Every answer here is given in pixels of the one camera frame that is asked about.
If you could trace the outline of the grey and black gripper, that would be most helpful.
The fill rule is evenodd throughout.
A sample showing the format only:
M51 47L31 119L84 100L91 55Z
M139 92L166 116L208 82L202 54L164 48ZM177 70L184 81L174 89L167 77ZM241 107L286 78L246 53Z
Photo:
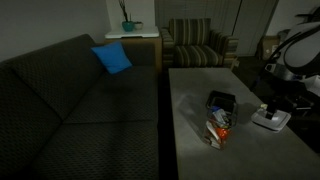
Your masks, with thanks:
M310 96L306 87L299 81L282 80L267 70L258 75L258 87L267 85L263 101L269 103L265 117L272 119L278 109L281 110L311 110L315 100Z

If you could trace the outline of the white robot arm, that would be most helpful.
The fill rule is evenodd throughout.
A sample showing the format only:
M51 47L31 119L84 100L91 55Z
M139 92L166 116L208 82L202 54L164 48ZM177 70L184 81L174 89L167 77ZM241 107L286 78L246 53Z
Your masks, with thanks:
M319 107L320 21L292 27L271 54L250 89L270 74L275 107L294 116L308 116Z

